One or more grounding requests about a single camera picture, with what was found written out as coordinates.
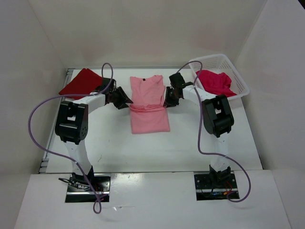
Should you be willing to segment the dark red t-shirt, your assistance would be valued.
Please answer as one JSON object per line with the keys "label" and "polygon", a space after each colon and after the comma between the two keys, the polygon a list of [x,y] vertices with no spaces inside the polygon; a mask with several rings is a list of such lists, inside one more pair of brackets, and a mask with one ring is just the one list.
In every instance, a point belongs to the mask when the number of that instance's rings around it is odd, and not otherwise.
{"label": "dark red t-shirt", "polygon": [[102,83],[102,78],[90,69],[82,69],[59,95],[68,95],[73,100],[82,99],[93,92]]}

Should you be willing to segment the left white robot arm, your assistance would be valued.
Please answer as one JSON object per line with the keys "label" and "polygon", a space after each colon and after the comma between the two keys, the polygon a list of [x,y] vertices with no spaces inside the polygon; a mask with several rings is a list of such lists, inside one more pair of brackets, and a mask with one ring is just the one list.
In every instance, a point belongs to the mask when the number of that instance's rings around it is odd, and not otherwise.
{"label": "left white robot arm", "polygon": [[72,158],[71,184],[88,187],[89,182],[95,182],[93,166],[88,159],[85,146],[89,114],[107,104],[113,104],[121,110],[128,108],[132,103],[122,87],[116,86],[116,81],[110,78],[102,79],[100,86],[81,99],[61,102],[55,134],[65,144],[69,157]]}

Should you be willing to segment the light pink t-shirt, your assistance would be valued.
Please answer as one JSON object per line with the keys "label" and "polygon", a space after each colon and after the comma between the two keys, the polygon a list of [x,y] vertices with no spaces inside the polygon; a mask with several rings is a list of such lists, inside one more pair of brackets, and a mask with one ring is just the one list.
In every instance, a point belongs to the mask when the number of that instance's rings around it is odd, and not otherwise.
{"label": "light pink t-shirt", "polygon": [[170,125],[164,104],[165,86],[162,75],[149,78],[130,77],[132,134],[169,132]]}

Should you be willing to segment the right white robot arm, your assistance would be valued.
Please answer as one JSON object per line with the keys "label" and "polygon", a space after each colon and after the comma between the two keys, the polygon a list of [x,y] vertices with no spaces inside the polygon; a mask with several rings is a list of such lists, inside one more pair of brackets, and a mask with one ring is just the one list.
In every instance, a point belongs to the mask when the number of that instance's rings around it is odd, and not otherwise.
{"label": "right white robot arm", "polygon": [[233,114],[225,95],[215,95],[186,82],[180,73],[169,76],[170,86],[166,87],[165,107],[179,105],[180,99],[191,101],[200,106],[200,127],[213,136],[214,153],[209,165],[210,183],[220,188],[229,179],[231,168],[228,159],[228,134],[234,124]]}

